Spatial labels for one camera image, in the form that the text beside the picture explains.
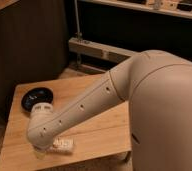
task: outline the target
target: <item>white object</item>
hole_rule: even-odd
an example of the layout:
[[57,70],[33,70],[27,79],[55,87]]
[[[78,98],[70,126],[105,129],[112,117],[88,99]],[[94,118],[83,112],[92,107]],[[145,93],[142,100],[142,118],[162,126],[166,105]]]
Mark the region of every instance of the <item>white object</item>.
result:
[[134,170],[192,171],[192,62],[163,51],[136,53],[56,113],[34,107],[28,140],[45,150],[58,134],[126,100]]
[[56,138],[53,142],[53,145],[50,147],[50,149],[48,149],[48,152],[71,154],[73,152],[73,149],[73,139]]

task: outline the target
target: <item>metal bar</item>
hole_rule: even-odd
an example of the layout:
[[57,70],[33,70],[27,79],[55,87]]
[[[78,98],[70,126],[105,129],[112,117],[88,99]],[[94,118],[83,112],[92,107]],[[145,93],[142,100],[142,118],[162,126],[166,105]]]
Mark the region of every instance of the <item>metal bar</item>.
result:
[[80,29],[80,21],[79,21],[79,12],[78,12],[78,0],[74,0],[74,4],[75,4],[75,16],[76,16],[76,28],[77,28],[77,38],[79,40],[82,39],[82,33],[81,33],[81,29]]
[[109,46],[105,44],[95,43],[87,40],[79,41],[77,38],[69,40],[69,49],[71,52],[100,58],[116,63],[120,63],[127,58],[133,56],[136,52]]
[[167,9],[154,10],[153,6],[150,7],[150,6],[130,3],[130,2],[113,1],[113,0],[79,0],[79,1],[192,19],[192,13],[190,12],[184,12],[179,10],[171,11]]

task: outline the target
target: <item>black plate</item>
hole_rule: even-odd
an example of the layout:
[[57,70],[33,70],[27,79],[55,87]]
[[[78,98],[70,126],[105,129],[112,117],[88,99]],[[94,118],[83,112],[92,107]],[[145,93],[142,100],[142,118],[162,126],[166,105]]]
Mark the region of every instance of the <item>black plate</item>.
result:
[[28,91],[22,98],[21,105],[22,107],[31,112],[32,107],[36,103],[46,102],[52,103],[53,93],[50,89],[45,87],[38,87]]

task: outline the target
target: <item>table top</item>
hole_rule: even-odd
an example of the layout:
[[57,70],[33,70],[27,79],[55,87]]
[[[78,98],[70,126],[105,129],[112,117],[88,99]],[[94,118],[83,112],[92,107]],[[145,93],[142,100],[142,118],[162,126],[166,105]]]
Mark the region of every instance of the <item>table top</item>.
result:
[[0,155],[1,170],[39,170],[131,150],[128,104],[123,103],[65,132],[60,137],[72,138],[71,155],[47,154],[37,159],[26,139],[28,114],[21,108],[22,96],[32,88],[48,87],[54,93],[54,110],[66,105],[101,75],[21,84],[16,87],[9,121]]

